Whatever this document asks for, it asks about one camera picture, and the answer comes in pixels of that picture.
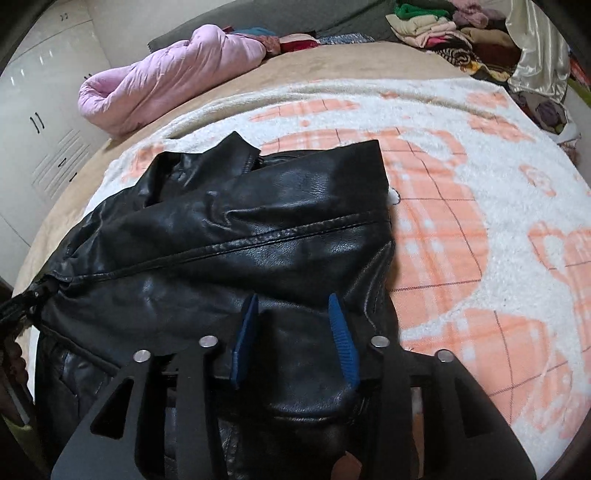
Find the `person's left hand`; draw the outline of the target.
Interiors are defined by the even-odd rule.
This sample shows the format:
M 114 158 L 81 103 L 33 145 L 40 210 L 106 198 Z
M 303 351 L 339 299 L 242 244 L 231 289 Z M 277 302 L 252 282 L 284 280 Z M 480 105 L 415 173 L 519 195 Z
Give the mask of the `person's left hand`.
M 28 372 L 26 362 L 22 357 L 20 345 L 12 338 L 4 340 L 1 347 L 1 378 L 15 380 L 21 385 L 27 385 Z M 17 426 L 24 426 L 22 418 L 4 384 L 1 384 L 1 414 Z

